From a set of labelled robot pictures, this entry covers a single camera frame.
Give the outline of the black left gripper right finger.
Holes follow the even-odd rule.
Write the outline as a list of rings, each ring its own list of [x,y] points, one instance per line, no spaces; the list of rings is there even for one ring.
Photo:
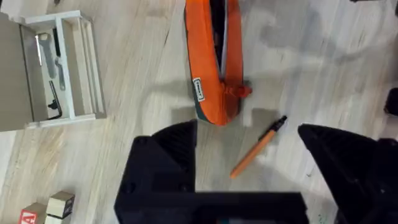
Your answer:
[[[397,141],[301,124],[311,153],[338,207],[336,223],[397,224]]]

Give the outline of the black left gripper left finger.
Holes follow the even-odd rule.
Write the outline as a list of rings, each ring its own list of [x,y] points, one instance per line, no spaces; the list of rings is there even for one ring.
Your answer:
[[[178,196],[195,191],[197,120],[134,138],[114,203],[119,223],[191,223]]]

